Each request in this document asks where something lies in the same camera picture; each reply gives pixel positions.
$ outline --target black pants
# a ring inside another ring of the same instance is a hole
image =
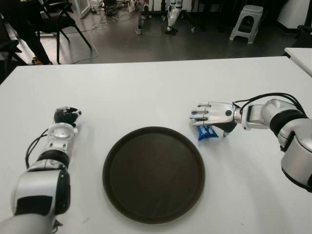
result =
[[[50,62],[40,39],[30,29],[27,16],[23,11],[20,0],[0,0],[0,13],[9,22],[12,28],[18,33],[29,48],[34,52],[36,57],[43,63]]]

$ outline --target cable on floor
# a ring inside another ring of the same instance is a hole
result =
[[[127,19],[125,20],[119,20],[120,18],[122,18],[123,16],[129,16]],[[98,49],[97,47],[94,45],[94,42],[93,42],[93,36],[92,36],[92,32],[94,30],[97,30],[97,31],[101,31],[101,30],[104,30],[106,27],[106,25],[108,25],[109,23],[115,23],[115,22],[125,22],[127,20],[129,20],[131,17],[132,17],[132,14],[122,14],[121,16],[119,16],[118,14],[116,16],[113,16],[112,19],[113,20],[108,20],[105,15],[103,14],[102,18],[100,19],[100,21],[98,22],[98,24],[96,26],[94,26],[95,24],[92,24],[92,29],[90,30],[85,30],[83,32],[89,32],[90,34],[90,38],[91,38],[91,45],[94,47],[95,51],[96,51],[96,54],[90,58],[84,58],[84,59],[81,59],[81,60],[78,60],[78,61],[75,61],[73,62],[72,64],[76,64],[78,62],[82,62],[82,61],[86,61],[86,60],[90,60],[90,59],[95,59],[98,57]]]

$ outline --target wheeled base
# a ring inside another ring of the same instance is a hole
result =
[[[142,34],[142,16],[161,16],[162,21],[165,21],[167,19],[168,11],[141,11],[138,16],[138,25],[136,28],[136,34],[141,35]],[[195,33],[195,23],[191,17],[191,15],[186,11],[182,10],[180,13],[180,17],[184,18],[184,16],[187,17],[189,22],[191,23],[191,32],[192,34]]]

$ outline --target round tray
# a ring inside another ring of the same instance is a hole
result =
[[[172,221],[199,199],[205,169],[197,148],[162,127],[133,131],[110,150],[103,184],[111,203],[138,222]]]

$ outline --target blue snack packet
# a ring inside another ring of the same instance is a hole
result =
[[[198,140],[201,141],[202,139],[212,138],[212,137],[219,137],[212,126],[197,126],[198,129]]]

